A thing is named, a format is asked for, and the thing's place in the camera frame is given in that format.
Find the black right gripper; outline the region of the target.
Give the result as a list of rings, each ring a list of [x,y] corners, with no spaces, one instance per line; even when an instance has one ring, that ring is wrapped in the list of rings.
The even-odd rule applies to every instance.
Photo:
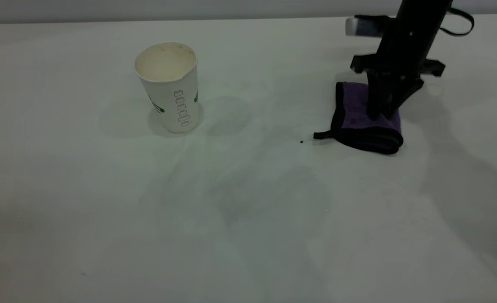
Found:
[[[352,71],[367,73],[370,119],[376,120],[381,113],[390,119],[425,84],[418,77],[421,74],[443,74],[445,65],[427,56],[451,7],[450,0],[403,0],[396,17],[355,15],[350,19],[352,36],[381,38],[375,53],[355,55],[351,62]],[[381,76],[404,79],[385,96]]]

